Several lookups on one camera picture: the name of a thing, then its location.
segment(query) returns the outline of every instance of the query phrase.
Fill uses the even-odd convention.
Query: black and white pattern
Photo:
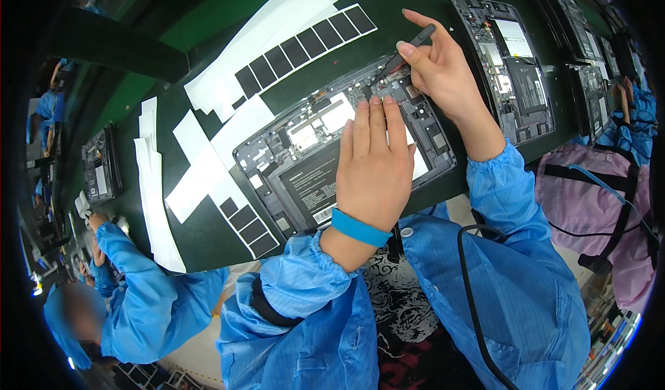
[[[391,242],[366,263],[365,284],[372,299],[377,331],[388,329],[402,342],[421,342],[435,330],[439,319],[406,257],[390,252]],[[389,260],[398,258],[398,262]]]
[[[317,58],[373,31],[376,25],[356,3],[288,38],[236,73],[246,98],[237,100],[234,108]]]

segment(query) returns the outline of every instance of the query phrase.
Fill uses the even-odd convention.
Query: right hand
[[[106,254],[97,245],[97,237],[92,238],[92,257],[95,259],[95,266],[98,268],[106,262]]]
[[[628,100],[628,103],[630,104],[635,103],[635,96],[633,95],[632,92],[632,81],[629,80],[628,77],[624,77],[623,86],[626,89],[626,98]]]
[[[108,216],[106,214],[95,213],[88,217],[88,221],[90,221],[90,228],[92,228],[92,232],[97,233],[97,228],[108,221]]]
[[[453,121],[474,113],[489,114],[461,47],[443,25],[409,9],[404,9],[404,18],[422,28],[428,24],[436,26],[430,36],[431,46],[416,48],[404,41],[397,43],[400,55],[411,65],[414,86],[430,96]]]

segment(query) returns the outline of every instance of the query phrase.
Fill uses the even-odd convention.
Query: blue anti-static jacket
[[[649,90],[642,90],[637,85],[632,85],[635,110],[630,112],[630,124],[618,126],[614,121],[605,129],[602,136],[598,138],[599,145],[616,146],[631,152],[638,166],[651,163],[651,150],[654,145],[653,136],[657,134],[656,127],[656,98]],[[620,110],[613,115],[623,120]]]
[[[98,228],[96,235],[100,249],[125,273],[125,284],[112,292],[102,327],[102,355],[148,364],[210,324],[210,311],[220,299],[228,268],[167,276],[111,222]]]
[[[590,347],[586,311],[573,276],[550,242],[534,177],[515,147],[469,161],[471,205],[501,230],[504,245],[464,235],[464,253],[492,359],[520,389],[570,389]],[[399,220],[412,228],[404,254],[437,317],[488,389],[503,389],[483,362],[461,278],[459,224],[445,203]],[[262,262],[263,292],[294,328],[274,326],[250,305],[248,273],[222,311],[221,372],[235,389],[376,389],[376,321],[361,269],[346,273],[319,246],[320,233],[289,240]]]

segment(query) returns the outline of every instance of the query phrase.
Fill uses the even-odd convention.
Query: elastic cuff
[[[478,172],[494,171],[499,168],[503,168],[505,165],[518,165],[515,163],[515,158],[519,157],[522,164],[521,167],[524,168],[524,158],[517,149],[511,145],[508,138],[505,139],[505,148],[503,152],[499,153],[496,157],[488,159],[484,162],[476,162],[469,158],[468,167],[477,170]]]
[[[332,281],[334,282],[347,282],[356,277],[356,272],[346,273],[344,268],[333,261],[330,254],[324,253],[321,250],[320,240],[323,231],[317,231],[312,238],[310,245],[314,261],[319,265],[321,271],[332,274]]]

